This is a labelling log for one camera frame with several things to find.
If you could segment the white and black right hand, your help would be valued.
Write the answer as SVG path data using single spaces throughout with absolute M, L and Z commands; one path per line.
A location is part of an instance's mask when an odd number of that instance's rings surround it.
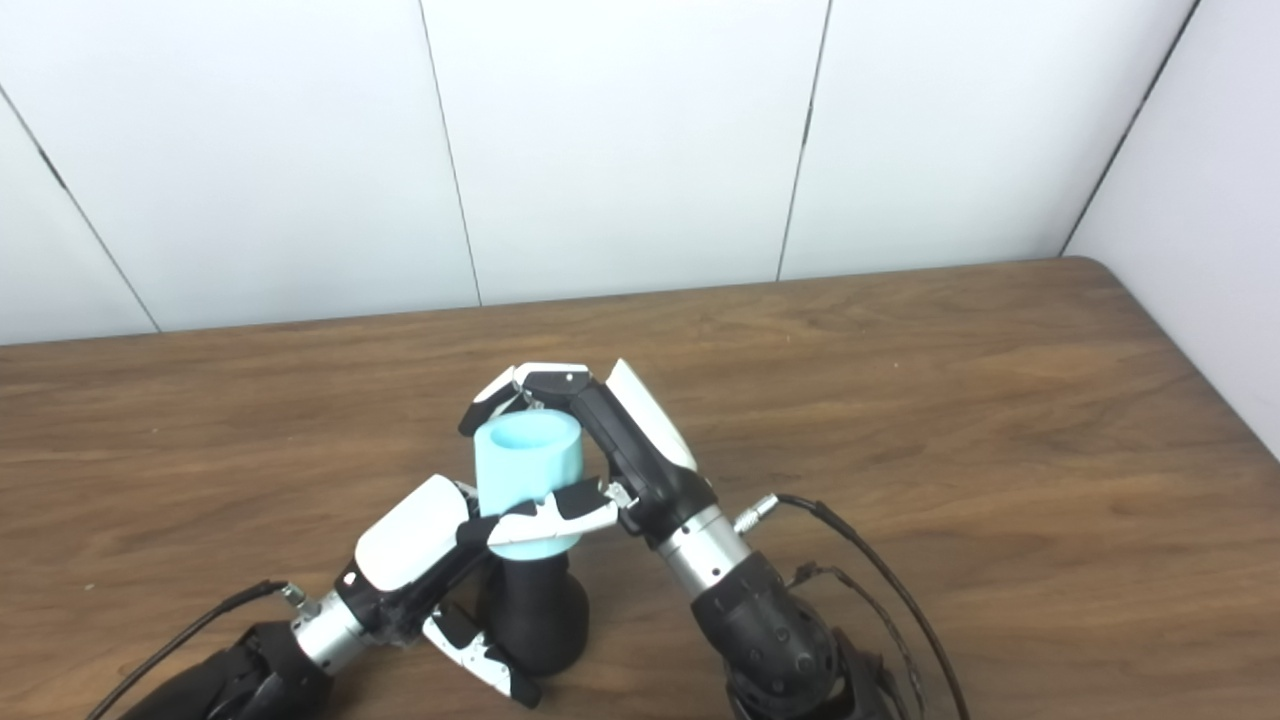
M 684 437 L 625 360 L 605 380 L 582 364 L 509 366 L 475 396 L 458 432 L 472 438 L 486 421 L 535 410 L 564 413 L 585 429 L 608 462 L 609 482 L 627 495 L 622 527 L 650 548 L 718 503 Z

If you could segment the white and black left hand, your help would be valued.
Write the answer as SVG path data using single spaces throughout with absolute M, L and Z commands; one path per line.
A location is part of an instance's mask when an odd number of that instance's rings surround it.
M 538 683 L 448 598 L 492 561 L 483 542 L 456 538 L 458 528 L 477 516 L 474 487 L 430 477 L 361 534 L 334 589 L 360 638 L 398 646 L 428 641 L 499 694 L 535 708 L 543 697 Z

